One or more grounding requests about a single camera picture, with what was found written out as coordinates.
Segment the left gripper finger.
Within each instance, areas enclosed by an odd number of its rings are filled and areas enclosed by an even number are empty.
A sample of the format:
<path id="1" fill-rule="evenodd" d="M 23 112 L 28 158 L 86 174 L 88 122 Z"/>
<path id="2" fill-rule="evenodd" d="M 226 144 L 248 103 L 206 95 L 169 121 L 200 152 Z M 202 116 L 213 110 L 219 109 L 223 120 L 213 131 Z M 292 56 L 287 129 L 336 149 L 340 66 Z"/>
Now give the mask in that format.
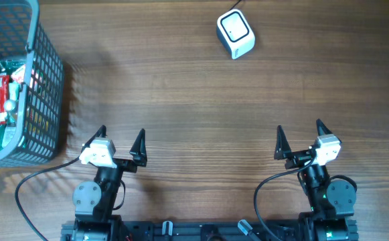
<path id="1" fill-rule="evenodd" d="M 145 129 L 141 129 L 129 153 L 133 156 L 133 161 L 137 166 L 147 165 L 147 151 L 145 145 Z"/>
<path id="2" fill-rule="evenodd" d="M 84 143 L 82 145 L 82 150 L 85 150 L 85 148 L 89 147 L 91 142 L 93 142 L 93 140 L 95 140 L 95 138 L 97 137 L 105 137 L 106 136 L 106 126 L 105 125 L 102 125 L 96 132 L 94 135 L 92 135 L 86 143 Z"/>

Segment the red stick sachet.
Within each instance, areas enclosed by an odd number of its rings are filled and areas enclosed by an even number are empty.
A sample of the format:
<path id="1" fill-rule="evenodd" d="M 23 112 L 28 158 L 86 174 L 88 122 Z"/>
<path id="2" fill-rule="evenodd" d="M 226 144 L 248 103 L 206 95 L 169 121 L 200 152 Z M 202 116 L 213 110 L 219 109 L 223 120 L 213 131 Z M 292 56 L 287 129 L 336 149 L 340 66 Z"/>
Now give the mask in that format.
<path id="1" fill-rule="evenodd" d="M 0 74 L 0 125 L 5 124 L 7 111 L 5 110 L 5 102 L 9 99 L 9 75 Z"/>

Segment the mint green wipes pack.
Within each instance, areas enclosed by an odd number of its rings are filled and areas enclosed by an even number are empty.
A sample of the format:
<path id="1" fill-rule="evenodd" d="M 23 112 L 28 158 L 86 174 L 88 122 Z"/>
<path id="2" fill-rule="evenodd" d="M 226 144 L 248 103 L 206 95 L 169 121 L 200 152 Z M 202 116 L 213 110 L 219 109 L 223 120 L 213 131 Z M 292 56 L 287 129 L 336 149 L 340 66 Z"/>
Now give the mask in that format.
<path id="1" fill-rule="evenodd" d="M 20 84 L 18 82 L 10 82 L 9 83 L 9 99 L 18 101 L 19 93 L 20 93 Z"/>

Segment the orange Kleenex tissue pack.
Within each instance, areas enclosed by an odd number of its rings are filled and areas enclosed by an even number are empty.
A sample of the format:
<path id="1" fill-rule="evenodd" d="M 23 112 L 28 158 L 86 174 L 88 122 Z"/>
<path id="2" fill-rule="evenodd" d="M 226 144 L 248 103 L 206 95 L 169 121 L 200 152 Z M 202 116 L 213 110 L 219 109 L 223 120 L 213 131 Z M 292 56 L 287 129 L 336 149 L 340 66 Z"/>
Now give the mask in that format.
<path id="1" fill-rule="evenodd" d="M 18 84 L 24 83 L 25 67 L 26 67 L 26 65 L 23 64 L 22 66 L 18 67 L 18 69 L 14 70 L 12 72 L 11 79 L 14 82 L 17 82 Z"/>

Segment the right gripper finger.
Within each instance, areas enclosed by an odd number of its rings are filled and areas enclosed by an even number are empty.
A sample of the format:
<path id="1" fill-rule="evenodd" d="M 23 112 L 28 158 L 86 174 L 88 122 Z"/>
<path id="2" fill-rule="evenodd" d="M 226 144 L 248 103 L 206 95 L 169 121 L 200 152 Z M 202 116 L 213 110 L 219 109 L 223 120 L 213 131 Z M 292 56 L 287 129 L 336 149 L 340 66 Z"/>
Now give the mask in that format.
<path id="1" fill-rule="evenodd" d="M 277 127 L 277 141 L 274 153 L 274 159 L 282 160 L 291 157 L 291 148 L 287 141 L 285 132 L 281 125 Z"/>
<path id="2" fill-rule="evenodd" d="M 319 136 L 332 134 L 332 132 L 325 126 L 320 118 L 316 120 L 316 127 Z"/>

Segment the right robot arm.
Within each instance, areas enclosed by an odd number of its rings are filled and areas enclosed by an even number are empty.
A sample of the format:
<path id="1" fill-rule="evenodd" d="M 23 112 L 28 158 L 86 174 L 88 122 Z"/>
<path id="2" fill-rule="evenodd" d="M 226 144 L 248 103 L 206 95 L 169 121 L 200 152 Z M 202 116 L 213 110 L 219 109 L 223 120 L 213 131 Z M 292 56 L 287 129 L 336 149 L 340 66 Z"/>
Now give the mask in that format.
<path id="1" fill-rule="evenodd" d="M 277 127 L 274 158 L 284 159 L 285 169 L 297 169 L 297 178 L 307 196 L 310 212 L 299 214 L 301 240 L 358 240 L 354 204 L 358 187 L 344 175 L 330 176 L 326 164 L 341 150 L 341 140 L 321 120 L 316 120 L 318 136 L 308 149 L 292 151 L 282 126 Z"/>

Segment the yellow liquid bottle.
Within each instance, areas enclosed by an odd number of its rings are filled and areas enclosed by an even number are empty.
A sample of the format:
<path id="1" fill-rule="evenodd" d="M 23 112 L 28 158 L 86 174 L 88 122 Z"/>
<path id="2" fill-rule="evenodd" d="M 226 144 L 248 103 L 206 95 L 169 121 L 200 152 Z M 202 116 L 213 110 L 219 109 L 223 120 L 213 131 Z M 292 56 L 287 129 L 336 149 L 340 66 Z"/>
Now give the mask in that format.
<path id="1" fill-rule="evenodd" d="M 4 109 L 7 114 L 6 121 L 8 124 L 17 123 L 17 102 L 15 100 L 6 100 L 4 103 Z"/>

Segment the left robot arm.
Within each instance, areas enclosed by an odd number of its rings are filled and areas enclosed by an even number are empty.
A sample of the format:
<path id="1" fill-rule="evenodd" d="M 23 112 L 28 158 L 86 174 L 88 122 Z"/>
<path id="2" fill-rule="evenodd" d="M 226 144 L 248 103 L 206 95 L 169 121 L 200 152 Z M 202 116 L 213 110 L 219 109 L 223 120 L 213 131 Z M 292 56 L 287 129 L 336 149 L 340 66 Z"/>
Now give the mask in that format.
<path id="1" fill-rule="evenodd" d="M 123 173 L 136 173 L 147 165 L 145 129 L 141 129 L 131 150 L 131 159 L 115 158 L 114 143 L 106 136 L 106 127 L 101 126 L 82 147 L 79 160 L 97 168 L 92 181 L 79 184 L 72 194 L 75 206 L 73 226 L 62 231 L 62 240 L 132 240 L 133 236 L 124 225 L 120 215 L 112 212 L 123 205 L 116 205 L 116 197 Z"/>

